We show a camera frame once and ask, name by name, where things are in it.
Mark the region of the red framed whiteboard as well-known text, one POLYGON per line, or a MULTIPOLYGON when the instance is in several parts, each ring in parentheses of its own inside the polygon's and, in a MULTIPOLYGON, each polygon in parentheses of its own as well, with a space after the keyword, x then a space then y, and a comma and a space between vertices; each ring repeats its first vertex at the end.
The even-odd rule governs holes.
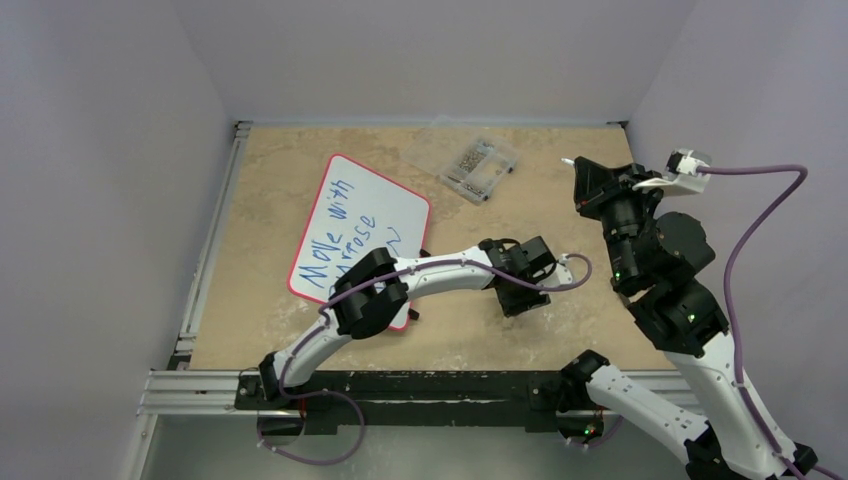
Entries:
POLYGON ((375 248, 418 257, 430 213, 425 196, 347 156, 331 156, 290 268, 289 291, 323 303, 335 282, 375 248))

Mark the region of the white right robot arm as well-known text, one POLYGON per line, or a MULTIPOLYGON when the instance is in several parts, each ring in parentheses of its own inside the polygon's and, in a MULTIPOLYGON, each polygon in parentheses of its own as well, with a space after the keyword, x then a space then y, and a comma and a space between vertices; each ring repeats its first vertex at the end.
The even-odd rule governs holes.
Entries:
POLYGON ((667 196, 703 192, 715 168, 692 150, 674 152, 665 173, 584 157, 573 167, 575 207, 602 225, 614 291, 701 410, 677 406, 592 350, 561 370, 559 409, 618 413, 671 451, 692 479, 803 478, 816 467, 814 450, 781 430, 747 376, 731 300, 718 301, 697 280, 715 257, 701 223, 656 214, 667 196))

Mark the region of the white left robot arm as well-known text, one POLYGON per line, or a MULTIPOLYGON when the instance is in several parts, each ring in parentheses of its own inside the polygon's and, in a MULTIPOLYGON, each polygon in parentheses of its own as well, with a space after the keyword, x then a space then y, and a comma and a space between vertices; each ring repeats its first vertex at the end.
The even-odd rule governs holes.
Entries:
POLYGON ((421 297, 491 289, 503 315, 513 317, 549 304, 549 292, 571 279, 563 259, 540 237, 524 243, 485 239, 458 253, 422 258, 394 257, 377 248, 335 282, 312 326, 262 360, 259 395, 272 408, 289 407, 298 386, 322 363, 349 342, 387 330, 421 297))

